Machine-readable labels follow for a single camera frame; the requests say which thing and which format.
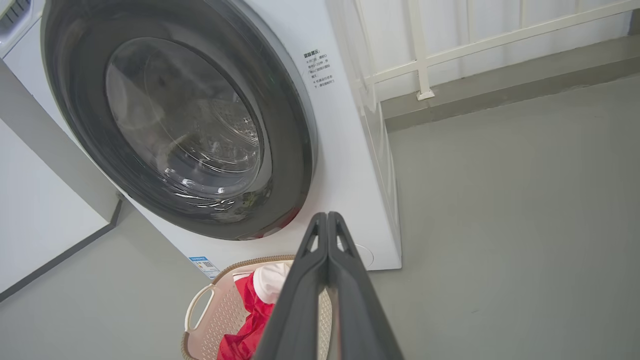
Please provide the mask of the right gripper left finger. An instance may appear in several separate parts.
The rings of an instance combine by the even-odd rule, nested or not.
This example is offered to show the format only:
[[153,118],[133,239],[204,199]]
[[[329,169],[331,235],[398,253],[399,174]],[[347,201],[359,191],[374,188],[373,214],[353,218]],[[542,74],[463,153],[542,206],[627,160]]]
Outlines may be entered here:
[[253,360],[318,360],[319,297],[327,278],[327,214],[313,215]]

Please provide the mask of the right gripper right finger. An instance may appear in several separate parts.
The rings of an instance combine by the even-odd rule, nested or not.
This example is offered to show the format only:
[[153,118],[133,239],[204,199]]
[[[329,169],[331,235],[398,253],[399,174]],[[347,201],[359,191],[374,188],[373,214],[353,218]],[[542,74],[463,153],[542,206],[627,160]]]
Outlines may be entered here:
[[327,215],[328,280],[336,292],[339,360],[405,360],[345,219]]

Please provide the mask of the red garment with white stripes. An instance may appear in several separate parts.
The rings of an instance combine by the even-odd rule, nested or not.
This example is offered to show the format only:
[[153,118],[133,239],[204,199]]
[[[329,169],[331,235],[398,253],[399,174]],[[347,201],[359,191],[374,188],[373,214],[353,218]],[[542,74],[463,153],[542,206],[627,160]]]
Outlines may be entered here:
[[281,295],[291,266],[285,262],[268,263],[253,272],[253,288],[256,296],[266,305],[274,305]]

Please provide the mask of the plain red garment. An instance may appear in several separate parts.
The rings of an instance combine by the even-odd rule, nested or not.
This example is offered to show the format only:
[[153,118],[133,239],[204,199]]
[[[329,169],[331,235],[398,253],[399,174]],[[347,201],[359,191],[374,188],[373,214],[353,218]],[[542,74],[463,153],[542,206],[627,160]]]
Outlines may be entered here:
[[265,301],[266,296],[258,293],[255,275],[254,271],[234,281],[248,315],[236,334],[226,333],[222,337],[215,360],[252,360],[258,350],[275,303]]

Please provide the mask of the black round glass washer door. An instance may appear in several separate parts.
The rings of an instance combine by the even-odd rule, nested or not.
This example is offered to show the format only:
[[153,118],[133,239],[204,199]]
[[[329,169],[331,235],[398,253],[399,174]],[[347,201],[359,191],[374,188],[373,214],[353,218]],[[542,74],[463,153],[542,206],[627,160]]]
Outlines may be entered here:
[[[283,43],[245,0],[49,0],[45,71],[71,132],[135,203],[213,239],[252,240],[286,227],[302,209],[318,152],[313,105]],[[106,70],[127,41],[180,44],[212,64],[258,124],[257,177],[242,194],[204,198],[160,178],[126,141],[106,94]]]

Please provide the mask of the cream perforated laundry basket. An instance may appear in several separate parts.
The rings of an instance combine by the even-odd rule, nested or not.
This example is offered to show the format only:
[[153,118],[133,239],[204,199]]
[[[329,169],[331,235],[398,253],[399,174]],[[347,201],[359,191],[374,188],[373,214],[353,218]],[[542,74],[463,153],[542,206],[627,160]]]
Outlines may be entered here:
[[[292,265],[293,254],[259,257],[236,262],[222,270],[212,282],[202,288],[186,310],[181,351],[184,360],[215,360],[224,335],[237,333],[249,312],[243,305],[233,276],[249,275],[263,265]],[[192,315],[202,296],[210,293],[206,305],[195,324]]]

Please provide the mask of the white front-load washing machine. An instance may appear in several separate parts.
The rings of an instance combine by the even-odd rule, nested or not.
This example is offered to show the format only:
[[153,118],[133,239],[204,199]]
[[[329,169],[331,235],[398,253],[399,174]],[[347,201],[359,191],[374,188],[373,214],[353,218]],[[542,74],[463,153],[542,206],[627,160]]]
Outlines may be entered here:
[[[88,155],[60,112],[46,74],[42,18],[48,1],[0,0],[0,59],[108,182],[187,259],[205,256],[222,271],[250,258],[292,255],[315,214],[338,212],[354,243],[373,253],[370,271],[402,267],[397,185],[380,103],[364,98],[356,61],[338,33],[327,0],[245,0],[295,63],[311,101],[318,141],[301,210],[285,227],[247,240],[212,238],[167,223],[135,203]],[[304,53],[317,49],[329,55],[335,80],[315,89],[304,76]]]

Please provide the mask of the stainless steel washer drum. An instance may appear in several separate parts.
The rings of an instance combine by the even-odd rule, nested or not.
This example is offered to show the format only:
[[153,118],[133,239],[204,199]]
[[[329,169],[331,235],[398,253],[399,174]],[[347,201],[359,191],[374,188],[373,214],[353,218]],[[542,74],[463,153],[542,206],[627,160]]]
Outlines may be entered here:
[[158,38],[126,41],[110,57],[105,91],[123,137],[170,185],[223,199],[258,177],[258,123],[217,68],[189,48]]

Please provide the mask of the warning text label sticker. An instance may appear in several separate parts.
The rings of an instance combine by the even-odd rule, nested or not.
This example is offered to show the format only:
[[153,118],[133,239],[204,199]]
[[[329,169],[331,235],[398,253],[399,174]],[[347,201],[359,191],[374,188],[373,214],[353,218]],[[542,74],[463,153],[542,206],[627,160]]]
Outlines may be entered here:
[[312,89],[323,89],[335,82],[333,62],[326,51],[315,49],[303,54],[304,71]]

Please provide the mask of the round drain filter cover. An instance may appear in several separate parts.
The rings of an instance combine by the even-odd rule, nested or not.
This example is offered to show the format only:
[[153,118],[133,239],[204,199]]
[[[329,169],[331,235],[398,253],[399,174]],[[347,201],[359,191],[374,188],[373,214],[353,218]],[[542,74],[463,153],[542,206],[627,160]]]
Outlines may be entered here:
[[374,255],[369,249],[367,249],[364,246],[361,246],[360,244],[354,244],[354,246],[352,247],[346,247],[345,244],[338,243],[337,247],[340,251],[343,251],[349,254],[352,253],[353,251],[357,251],[359,259],[362,262],[362,265],[365,267],[366,271],[370,271],[370,266],[374,262]]

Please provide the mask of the blue energy label sticker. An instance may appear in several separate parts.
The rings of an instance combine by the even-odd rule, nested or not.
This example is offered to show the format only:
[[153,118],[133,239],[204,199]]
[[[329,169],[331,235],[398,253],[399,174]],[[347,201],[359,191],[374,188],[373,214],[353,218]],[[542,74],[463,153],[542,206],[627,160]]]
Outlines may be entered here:
[[210,280],[214,280],[221,272],[205,256],[189,257],[189,260],[192,262],[192,264],[198,267],[199,270],[202,271],[202,273],[205,274]]

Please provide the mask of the white metal railing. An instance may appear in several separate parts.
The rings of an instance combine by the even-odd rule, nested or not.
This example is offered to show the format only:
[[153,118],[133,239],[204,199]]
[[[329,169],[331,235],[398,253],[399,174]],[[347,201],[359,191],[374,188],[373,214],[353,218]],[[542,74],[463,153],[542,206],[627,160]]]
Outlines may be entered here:
[[326,0],[368,103],[622,38],[640,0]]

